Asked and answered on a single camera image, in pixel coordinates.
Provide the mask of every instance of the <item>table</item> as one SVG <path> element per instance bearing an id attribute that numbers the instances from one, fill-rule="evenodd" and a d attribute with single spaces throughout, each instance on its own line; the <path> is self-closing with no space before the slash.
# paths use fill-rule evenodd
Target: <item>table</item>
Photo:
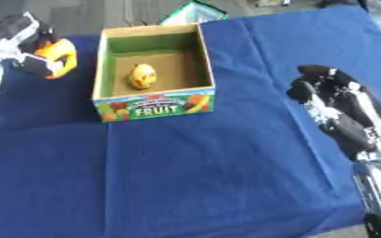
<path id="1" fill-rule="evenodd" d="M 381 101 L 381 30 L 357 7 L 202 25 L 214 112 L 102 124 L 97 36 L 58 81 L 7 68 L 0 238 L 307 237 L 360 223 L 350 161 L 289 100 L 296 66 L 361 80 Z"/>

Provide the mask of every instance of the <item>fruit illustration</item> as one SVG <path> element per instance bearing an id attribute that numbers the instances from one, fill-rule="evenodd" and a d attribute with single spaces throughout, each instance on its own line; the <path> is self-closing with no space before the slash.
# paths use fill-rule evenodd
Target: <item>fruit illustration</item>
<path id="1" fill-rule="evenodd" d="M 204 95 L 202 94 L 193 94 L 188 98 L 188 103 L 197 105 L 203 98 Z"/>
<path id="2" fill-rule="evenodd" d="M 124 114 L 129 114 L 128 110 L 127 109 L 120 109 L 120 110 L 117 110 L 117 115 L 124 115 Z"/>
<path id="3" fill-rule="evenodd" d="M 189 105 L 194 105 L 194 106 L 188 109 L 185 109 L 184 107 L 184 110 L 186 113 L 192 113 L 192 112 L 198 112 L 200 110 L 204 110 L 203 109 L 204 106 L 209 107 L 208 105 L 206 105 L 209 102 L 209 99 L 210 99 L 209 95 L 194 94 L 188 98 L 188 103 L 187 103 Z"/>
<path id="4" fill-rule="evenodd" d="M 194 106 L 195 106 L 195 104 L 186 103 L 185 105 L 183 105 L 183 110 L 187 111 L 187 110 L 193 108 Z"/>
<path id="5" fill-rule="evenodd" d="M 130 82 L 137 89 L 148 89 L 156 81 L 156 71 L 149 64 L 138 64 L 131 71 Z"/>
<path id="6" fill-rule="evenodd" d="M 110 104 L 111 108 L 117 112 L 120 109 L 125 109 L 127 108 L 127 105 L 125 102 L 113 102 Z"/>
<path id="7" fill-rule="evenodd" d="M 112 107 L 106 102 L 100 102 L 98 105 L 99 114 L 102 115 L 102 119 L 107 122 L 113 122 L 117 120 L 117 114 L 112 110 Z"/>
<path id="8" fill-rule="evenodd" d="M 107 122 L 113 122 L 117 120 L 117 115 L 114 112 L 105 112 L 102 118 Z"/>
<path id="9" fill-rule="evenodd" d="M 209 111 L 211 109 L 211 107 L 209 105 L 204 105 L 202 107 L 202 111 Z"/>

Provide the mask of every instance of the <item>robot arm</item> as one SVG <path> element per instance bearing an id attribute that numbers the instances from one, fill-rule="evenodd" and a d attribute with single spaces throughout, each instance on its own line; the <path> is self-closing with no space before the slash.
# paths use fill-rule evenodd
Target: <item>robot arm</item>
<path id="1" fill-rule="evenodd" d="M 4 60 L 12 60 L 18 70 L 46 79 L 60 78 L 77 64 L 73 43 L 57 41 L 53 30 L 29 12 L 0 21 L 0 85 Z"/>
<path id="2" fill-rule="evenodd" d="M 319 128 L 354 163 L 371 237 L 381 237 L 381 104 L 351 76 L 320 65 L 301 66 L 287 95 L 302 104 Z"/>

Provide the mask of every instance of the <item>fruit box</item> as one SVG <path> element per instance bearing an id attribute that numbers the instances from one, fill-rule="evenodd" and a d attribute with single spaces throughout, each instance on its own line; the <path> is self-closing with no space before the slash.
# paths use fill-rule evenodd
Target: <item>fruit box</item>
<path id="1" fill-rule="evenodd" d="M 157 82 L 138 90 L 128 79 L 143 63 Z M 215 82 L 200 25 L 103 30 L 92 98 L 103 122 L 213 111 Z"/>

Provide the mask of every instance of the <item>gray floor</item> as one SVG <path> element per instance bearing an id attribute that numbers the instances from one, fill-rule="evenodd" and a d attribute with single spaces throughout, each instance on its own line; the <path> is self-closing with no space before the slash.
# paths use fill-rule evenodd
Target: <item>gray floor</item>
<path id="1" fill-rule="evenodd" d="M 254 7 L 254 0 L 209 0 L 229 12 L 231 18 L 314 8 L 318 0 L 293 0 L 289 7 Z M 60 35 L 97 34 L 103 27 L 156 22 L 186 0 L 0 0 L 0 19 L 5 15 L 31 11 L 49 22 Z M 371 15 L 381 26 L 381 1 L 370 3 Z M 316 236 L 318 238 L 365 238 L 363 226 Z"/>

